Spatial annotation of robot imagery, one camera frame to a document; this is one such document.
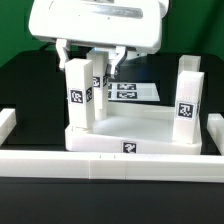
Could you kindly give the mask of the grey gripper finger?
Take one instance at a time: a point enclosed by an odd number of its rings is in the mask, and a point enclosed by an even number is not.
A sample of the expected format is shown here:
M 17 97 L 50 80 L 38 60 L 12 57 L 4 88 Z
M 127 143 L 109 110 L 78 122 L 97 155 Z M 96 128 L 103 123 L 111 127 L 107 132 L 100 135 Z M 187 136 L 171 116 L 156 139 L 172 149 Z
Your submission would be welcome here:
M 115 49 L 116 56 L 110 62 L 107 63 L 105 74 L 114 79 L 119 72 L 120 65 L 127 58 L 127 48 L 125 46 L 117 46 Z
M 59 68 L 65 69 L 65 63 L 69 60 L 68 52 L 70 51 L 70 42 L 67 39 L 56 40 L 56 50 L 59 56 Z

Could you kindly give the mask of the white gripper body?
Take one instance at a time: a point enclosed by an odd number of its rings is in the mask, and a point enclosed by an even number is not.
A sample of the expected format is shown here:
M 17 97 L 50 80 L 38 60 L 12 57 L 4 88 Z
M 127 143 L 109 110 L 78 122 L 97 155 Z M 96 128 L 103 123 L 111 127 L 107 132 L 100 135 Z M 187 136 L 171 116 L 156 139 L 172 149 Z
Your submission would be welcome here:
M 154 54 L 161 47 L 167 0 L 34 0 L 29 30 L 36 38 Z

